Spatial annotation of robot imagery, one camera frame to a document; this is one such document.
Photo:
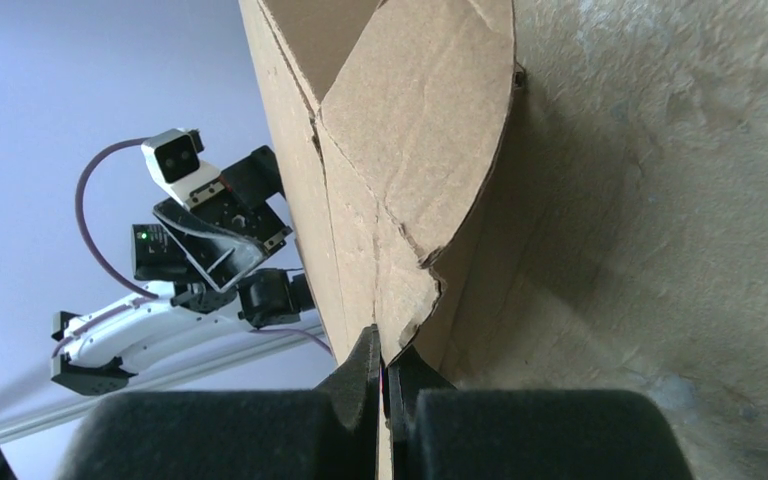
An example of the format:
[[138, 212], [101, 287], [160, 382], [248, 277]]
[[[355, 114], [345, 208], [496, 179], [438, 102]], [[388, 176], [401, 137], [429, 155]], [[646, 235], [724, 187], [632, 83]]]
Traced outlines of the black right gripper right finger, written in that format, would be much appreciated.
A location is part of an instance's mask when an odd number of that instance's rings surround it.
[[690, 479], [665, 416], [627, 390], [459, 390], [414, 348], [387, 369], [397, 479]]

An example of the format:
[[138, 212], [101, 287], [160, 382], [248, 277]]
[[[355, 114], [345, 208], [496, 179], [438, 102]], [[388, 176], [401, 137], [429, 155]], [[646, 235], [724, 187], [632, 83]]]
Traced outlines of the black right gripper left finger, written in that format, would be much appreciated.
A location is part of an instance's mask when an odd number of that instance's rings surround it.
[[117, 394], [85, 418], [60, 479], [373, 479], [380, 340], [368, 326], [309, 390]]

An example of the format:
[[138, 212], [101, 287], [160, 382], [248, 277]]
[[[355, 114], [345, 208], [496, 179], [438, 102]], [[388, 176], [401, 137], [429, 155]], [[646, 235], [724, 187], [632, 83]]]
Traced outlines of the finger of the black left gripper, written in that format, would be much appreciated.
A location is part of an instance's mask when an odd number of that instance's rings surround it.
[[153, 214], [202, 278], [218, 292], [233, 288], [266, 260], [266, 220], [232, 197], [206, 200], [188, 210], [172, 199]]

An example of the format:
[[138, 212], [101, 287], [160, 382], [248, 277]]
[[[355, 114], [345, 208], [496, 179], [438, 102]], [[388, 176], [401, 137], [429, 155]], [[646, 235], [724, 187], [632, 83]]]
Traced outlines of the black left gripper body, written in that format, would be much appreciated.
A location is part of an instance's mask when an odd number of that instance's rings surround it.
[[188, 206], [218, 227], [259, 240], [266, 253], [273, 255], [286, 245], [292, 232], [268, 203], [283, 194], [276, 156], [264, 145], [194, 190]]

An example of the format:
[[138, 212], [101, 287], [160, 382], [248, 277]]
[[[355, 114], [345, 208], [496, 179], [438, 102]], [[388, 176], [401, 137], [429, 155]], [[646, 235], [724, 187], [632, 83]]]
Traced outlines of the brown cardboard box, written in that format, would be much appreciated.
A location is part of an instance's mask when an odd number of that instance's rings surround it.
[[244, 1], [296, 246], [338, 361], [439, 366], [510, 112], [509, 1]]

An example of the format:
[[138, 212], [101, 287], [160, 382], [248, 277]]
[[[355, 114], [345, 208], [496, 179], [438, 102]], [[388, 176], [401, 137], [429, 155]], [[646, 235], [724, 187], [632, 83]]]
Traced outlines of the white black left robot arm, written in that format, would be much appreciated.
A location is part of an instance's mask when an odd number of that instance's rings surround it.
[[155, 222], [132, 228], [141, 289], [93, 313], [56, 313], [51, 380], [101, 396], [173, 354], [298, 322], [314, 308], [305, 275], [266, 266], [291, 234], [269, 205], [282, 190], [275, 154], [264, 146], [203, 182], [185, 204], [156, 204]]

